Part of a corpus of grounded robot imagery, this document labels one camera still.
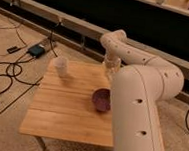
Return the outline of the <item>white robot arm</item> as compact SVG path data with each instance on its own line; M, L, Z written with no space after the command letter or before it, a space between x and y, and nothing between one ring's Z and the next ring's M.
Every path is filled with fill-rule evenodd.
M114 151L164 151L157 102L173 98L184 85L178 67L126 43L122 29L101 36L110 70Z

